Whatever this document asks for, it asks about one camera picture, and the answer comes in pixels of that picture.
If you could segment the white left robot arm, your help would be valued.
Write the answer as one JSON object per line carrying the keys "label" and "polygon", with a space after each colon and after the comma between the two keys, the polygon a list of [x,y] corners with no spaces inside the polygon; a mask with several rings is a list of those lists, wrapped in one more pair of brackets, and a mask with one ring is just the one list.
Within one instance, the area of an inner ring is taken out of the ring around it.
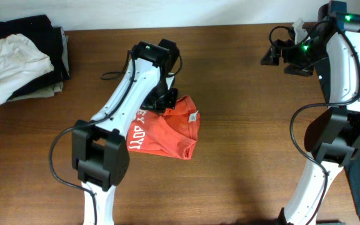
{"label": "white left robot arm", "polygon": [[138,110],[163,113],[176,105],[172,71],[180,59],[175,42],[141,41],[128,52],[121,82],[90,121],[72,132],[72,168],[84,191],[84,224],[113,224],[116,186],[129,167],[126,136]]}

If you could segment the red orange t-shirt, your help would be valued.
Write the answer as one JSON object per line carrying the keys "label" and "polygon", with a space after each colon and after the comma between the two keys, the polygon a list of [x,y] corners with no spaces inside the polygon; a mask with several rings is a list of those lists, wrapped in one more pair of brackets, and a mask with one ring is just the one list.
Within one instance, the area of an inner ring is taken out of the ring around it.
{"label": "red orange t-shirt", "polygon": [[200,113],[190,96],[176,101],[164,113],[138,110],[127,133],[127,149],[190,160],[198,141]]}

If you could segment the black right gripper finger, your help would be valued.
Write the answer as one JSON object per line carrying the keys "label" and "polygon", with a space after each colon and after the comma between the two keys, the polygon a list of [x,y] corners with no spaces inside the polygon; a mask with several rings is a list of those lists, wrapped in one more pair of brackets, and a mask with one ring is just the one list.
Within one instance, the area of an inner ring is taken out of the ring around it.
{"label": "black right gripper finger", "polygon": [[314,72],[314,66],[299,67],[290,64],[286,66],[286,68],[284,69],[284,73],[286,74],[304,76],[304,77],[312,76],[313,72]]}
{"label": "black right gripper finger", "polygon": [[278,66],[280,57],[281,50],[277,47],[271,46],[261,59],[261,65]]}

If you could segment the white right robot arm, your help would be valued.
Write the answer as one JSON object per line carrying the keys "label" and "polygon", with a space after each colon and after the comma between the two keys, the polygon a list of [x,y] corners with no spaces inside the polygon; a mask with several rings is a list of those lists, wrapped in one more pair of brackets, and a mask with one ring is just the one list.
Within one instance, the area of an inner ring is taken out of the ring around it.
{"label": "white right robot arm", "polygon": [[330,1],[318,11],[310,30],[296,21],[289,39],[273,40],[261,64],[286,63],[284,72],[317,74],[325,111],[306,129],[298,151],[306,165],[277,224],[316,224],[319,208],[337,175],[360,155],[360,14]]}

